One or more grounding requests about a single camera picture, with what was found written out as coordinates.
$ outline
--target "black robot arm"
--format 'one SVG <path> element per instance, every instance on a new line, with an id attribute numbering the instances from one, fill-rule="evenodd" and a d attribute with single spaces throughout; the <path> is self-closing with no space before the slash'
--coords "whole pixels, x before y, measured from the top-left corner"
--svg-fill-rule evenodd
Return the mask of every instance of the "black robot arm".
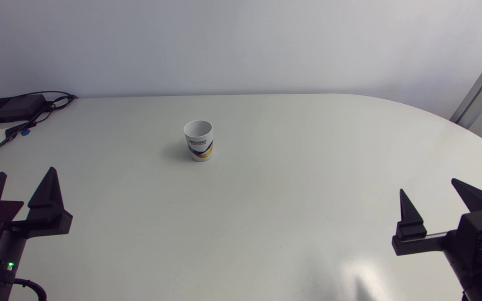
<path id="1" fill-rule="evenodd" d="M 401 221 L 392 246 L 396 255 L 442 251 L 464 290 L 462 300 L 482 301 L 482 190 L 457 179 L 451 183 L 470 210 L 457 229 L 427 235 L 423 219 L 401 190 Z"/>
<path id="2" fill-rule="evenodd" d="M 63 206 L 55 168 L 48 170 L 29 201 L 25 221 L 12 221 L 23 202 L 1 200 L 5 180 L 6 174 L 0 173 L 0 301 L 8 301 L 12 284 L 24 284 L 23 280 L 16 280 L 15 275 L 27 239 L 67 234 L 72 223 L 72 215 Z"/>

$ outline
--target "paper cup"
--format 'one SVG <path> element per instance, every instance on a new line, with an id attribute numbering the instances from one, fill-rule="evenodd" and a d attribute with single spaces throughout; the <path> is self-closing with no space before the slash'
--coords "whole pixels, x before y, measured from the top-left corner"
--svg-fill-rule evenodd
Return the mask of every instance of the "paper cup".
<path id="1" fill-rule="evenodd" d="M 183 127 L 191 157 L 195 161 L 208 161 L 213 151 L 213 126 L 206 120 L 191 121 Z"/>

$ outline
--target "table surface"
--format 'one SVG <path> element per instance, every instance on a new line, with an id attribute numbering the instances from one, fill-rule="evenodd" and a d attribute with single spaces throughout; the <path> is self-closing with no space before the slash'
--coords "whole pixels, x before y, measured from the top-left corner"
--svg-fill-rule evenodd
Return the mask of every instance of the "table surface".
<path id="1" fill-rule="evenodd" d="M 197 119 L 207 162 L 182 133 Z M 0 149 L 3 198 L 28 202 L 50 166 L 72 227 L 29 240 L 18 277 L 51 301 L 459 300 L 441 252 L 391 238 L 400 188 L 430 233 L 457 227 L 450 180 L 482 189 L 482 139 L 358 95 L 78 99 Z"/>

